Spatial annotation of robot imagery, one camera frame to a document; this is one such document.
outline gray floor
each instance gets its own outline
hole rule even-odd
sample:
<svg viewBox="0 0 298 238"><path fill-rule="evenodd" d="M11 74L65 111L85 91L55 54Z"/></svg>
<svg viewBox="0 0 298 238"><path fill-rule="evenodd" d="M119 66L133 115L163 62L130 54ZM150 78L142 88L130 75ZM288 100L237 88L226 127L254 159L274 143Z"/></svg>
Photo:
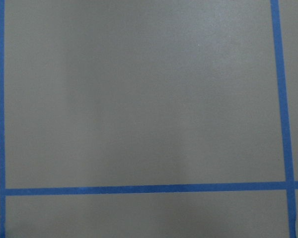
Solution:
<svg viewBox="0 0 298 238"><path fill-rule="evenodd" d="M298 180L298 1L280 9ZM270 3L6 0L5 129L7 188L284 181ZM289 237L285 191L14 196L6 229Z"/></svg>

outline vertical blue tape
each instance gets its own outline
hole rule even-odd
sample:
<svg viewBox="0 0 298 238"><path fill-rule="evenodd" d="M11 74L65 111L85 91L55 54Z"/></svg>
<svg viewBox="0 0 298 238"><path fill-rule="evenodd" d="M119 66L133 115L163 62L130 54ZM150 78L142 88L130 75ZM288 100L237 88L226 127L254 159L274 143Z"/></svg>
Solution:
<svg viewBox="0 0 298 238"><path fill-rule="evenodd" d="M4 0L0 0L0 238L5 238Z"/></svg>
<svg viewBox="0 0 298 238"><path fill-rule="evenodd" d="M281 31L280 15L279 15L279 3L278 3L278 0L271 0L270 3L271 3L271 12L272 12L273 34L274 34L280 119L281 119L282 137L283 137L289 232L290 232L291 238L296 238L295 179L294 179L288 103L287 103L286 75L285 75L285 65L284 65L282 31Z"/></svg>

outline floor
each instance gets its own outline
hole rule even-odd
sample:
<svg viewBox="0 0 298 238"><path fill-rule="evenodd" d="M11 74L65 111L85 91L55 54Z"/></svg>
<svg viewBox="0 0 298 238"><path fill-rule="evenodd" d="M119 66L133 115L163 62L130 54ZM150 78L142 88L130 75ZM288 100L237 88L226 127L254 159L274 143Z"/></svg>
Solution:
<svg viewBox="0 0 298 238"><path fill-rule="evenodd" d="M62 237L298 238L298 0L0 0L0 238Z"/></svg>

